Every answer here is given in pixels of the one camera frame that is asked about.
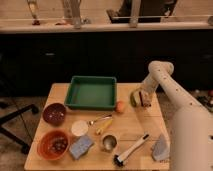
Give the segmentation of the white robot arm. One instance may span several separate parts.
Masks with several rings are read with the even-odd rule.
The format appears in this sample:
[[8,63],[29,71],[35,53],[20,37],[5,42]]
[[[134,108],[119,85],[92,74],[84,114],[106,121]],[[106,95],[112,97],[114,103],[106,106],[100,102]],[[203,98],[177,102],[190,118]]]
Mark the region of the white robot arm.
[[148,71],[141,89],[151,95],[161,86],[175,107],[170,171],[213,171],[213,115],[171,77],[171,62],[152,61]]

